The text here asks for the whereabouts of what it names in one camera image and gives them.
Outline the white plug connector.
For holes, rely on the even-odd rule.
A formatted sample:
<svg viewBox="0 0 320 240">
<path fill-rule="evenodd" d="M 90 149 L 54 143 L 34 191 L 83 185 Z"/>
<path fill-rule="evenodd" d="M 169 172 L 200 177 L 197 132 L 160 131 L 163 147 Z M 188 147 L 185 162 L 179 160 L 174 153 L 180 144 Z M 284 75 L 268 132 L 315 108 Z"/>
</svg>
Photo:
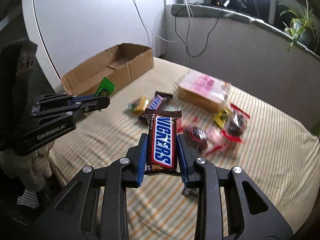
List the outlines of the white plug connector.
<svg viewBox="0 0 320 240">
<path fill-rule="evenodd" d="M 229 5 L 230 1 L 231 1 L 231 0 L 226 0 L 226 1 L 223 3 L 223 7 L 226 8 L 226 7 Z"/>
</svg>

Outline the green snack packet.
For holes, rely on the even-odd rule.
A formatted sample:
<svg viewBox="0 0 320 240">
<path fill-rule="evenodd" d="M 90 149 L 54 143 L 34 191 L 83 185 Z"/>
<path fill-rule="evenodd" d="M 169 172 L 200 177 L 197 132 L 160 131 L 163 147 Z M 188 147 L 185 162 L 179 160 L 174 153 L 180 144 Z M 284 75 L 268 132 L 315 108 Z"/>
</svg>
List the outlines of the green snack packet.
<svg viewBox="0 0 320 240">
<path fill-rule="evenodd" d="M 108 96 L 110 97 L 115 91 L 116 86 L 108 78 L 104 77 L 97 88 L 94 96 Z"/>
</svg>

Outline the yellow toy egg snack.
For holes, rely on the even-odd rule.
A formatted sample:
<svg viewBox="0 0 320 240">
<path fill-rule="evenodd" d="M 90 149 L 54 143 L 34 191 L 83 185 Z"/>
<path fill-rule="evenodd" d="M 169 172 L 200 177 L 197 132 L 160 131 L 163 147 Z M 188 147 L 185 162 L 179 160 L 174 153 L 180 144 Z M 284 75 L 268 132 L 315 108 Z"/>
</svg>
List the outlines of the yellow toy egg snack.
<svg viewBox="0 0 320 240">
<path fill-rule="evenodd" d="M 129 111 L 135 115 L 141 115 L 149 105 L 149 100 L 146 96 L 140 96 L 136 100 L 127 104 Z"/>
</svg>

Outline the yellow candy packet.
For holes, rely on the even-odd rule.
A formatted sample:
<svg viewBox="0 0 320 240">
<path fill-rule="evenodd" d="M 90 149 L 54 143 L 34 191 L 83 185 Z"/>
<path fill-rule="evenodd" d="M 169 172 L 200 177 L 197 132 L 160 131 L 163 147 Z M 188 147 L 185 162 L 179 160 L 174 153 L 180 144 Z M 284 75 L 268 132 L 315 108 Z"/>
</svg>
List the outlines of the yellow candy packet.
<svg viewBox="0 0 320 240">
<path fill-rule="evenodd" d="M 225 124 L 227 124 L 229 117 L 232 115 L 232 113 L 232 110 L 225 108 L 219 111 L 219 113 L 216 113 L 213 117 L 213 120 L 219 128 L 223 129 Z"/>
</svg>

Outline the Snickers bar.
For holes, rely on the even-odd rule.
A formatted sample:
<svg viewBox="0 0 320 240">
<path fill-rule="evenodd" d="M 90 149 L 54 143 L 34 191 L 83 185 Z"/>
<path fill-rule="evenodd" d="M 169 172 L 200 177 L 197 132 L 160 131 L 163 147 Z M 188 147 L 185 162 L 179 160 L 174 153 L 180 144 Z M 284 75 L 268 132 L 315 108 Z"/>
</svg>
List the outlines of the Snickers bar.
<svg viewBox="0 0 320 240">
<path fill-rule="evenodd" d="M 172 98 L 173 94 L 156 91 L 146 109 L 162 111 Z"/>
<path fill-rule="evenodd" d="M 174 173 L 177 168 L 177 121 L 182 112 L 147 109 L 145 117 L 149 124 L 145 173 Z"/>
</svg>

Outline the white wardrobe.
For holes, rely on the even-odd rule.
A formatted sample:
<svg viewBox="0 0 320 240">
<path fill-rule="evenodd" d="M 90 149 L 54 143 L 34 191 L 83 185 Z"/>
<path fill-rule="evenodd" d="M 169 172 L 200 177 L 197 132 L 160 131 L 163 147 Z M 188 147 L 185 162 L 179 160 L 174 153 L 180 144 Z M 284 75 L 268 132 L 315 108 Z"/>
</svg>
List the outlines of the white wardrobe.
<svg viewBox="0 0 320 240">
<path fill-rule="evenodd" d="M 22 0 L 28 37 L 55 91 L 61 78 L 97 53 L 122 43 L 165 53 L 164 0 Z"/>
</svg>

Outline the potted spider plant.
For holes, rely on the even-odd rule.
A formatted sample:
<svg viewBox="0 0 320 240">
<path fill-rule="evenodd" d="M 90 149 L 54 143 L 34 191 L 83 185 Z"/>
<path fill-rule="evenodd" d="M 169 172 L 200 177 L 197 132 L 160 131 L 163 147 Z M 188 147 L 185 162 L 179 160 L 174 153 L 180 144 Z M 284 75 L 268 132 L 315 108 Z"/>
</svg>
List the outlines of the potted spider plant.
<svg viewBox="0 0 320 240">
<path fill-rule="evenodd" d="M 297 10 L 287 8 L 279 15 L 290 16 L 289 24 L 283 22 L 284 32 L 291 37 L 287 51 L 301 43 L 315 53 L 319 47 L 319 24 L 314 9 L 309 0 L 305 0 L 304 5 L 296 3 L 296 6 Z"/>
</svg>

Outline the brown cardboard box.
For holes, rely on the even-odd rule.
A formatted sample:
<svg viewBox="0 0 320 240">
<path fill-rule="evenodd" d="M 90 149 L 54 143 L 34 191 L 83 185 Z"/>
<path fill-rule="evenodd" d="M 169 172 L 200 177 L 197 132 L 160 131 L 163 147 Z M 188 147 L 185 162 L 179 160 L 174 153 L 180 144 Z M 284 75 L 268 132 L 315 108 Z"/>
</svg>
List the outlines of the brown cardboard box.
<svg viewBox="0 0 320 240">
<path fill-rule="evenodd" d="M 65 92 L 84 96 L 94 94 L 103 78 L 115 85 L 115 92 L 153 68 L 152 49 L 140 44 L 122 43 L 90 57 L 61 79 Z"/>
</svg>

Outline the packaged sliced bread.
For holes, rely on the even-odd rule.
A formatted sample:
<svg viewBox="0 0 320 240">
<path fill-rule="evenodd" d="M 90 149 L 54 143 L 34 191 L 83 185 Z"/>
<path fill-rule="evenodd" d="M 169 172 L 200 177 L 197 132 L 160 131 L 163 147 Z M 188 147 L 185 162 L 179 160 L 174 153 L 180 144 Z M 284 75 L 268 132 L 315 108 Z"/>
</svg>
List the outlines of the packaged sliced bread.
<svg viewBox="0 0 320 240">
<path fill-rule="evenodd" d="M 195 70 L 189 70 L 174 84 L 174 94 L 181 100 L 210 112 L 227 107 L 231 84 Z"/>
</svg>

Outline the red-wrapped dark candy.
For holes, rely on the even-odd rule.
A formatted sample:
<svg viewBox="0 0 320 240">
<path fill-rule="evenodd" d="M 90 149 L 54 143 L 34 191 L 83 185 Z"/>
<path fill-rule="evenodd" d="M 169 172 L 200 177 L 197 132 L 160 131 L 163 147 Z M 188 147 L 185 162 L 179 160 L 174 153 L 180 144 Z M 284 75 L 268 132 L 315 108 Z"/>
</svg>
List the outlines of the red-wrapped dark candy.
<svg viewBox="0 0 320 240">
<path fill-rule="evenodd" d="M 243 143 L 242 135 L 251 116 L 233 103 L 230 104 L 229 109 L 231 110 L 231 114 L 228 116 L 228 120 L 224 124 L 221 133 L 224 138 L 231 142 Z"/>
<path fill-rule="evenodd" d="M 195 149 L 199 155 L 207 156 L 222 149 L 221 145 L 212 145 L 209 148 L 207 133 L 196 126 L 185 127 L 183 136 L 188 147 Z"/>
</svg>

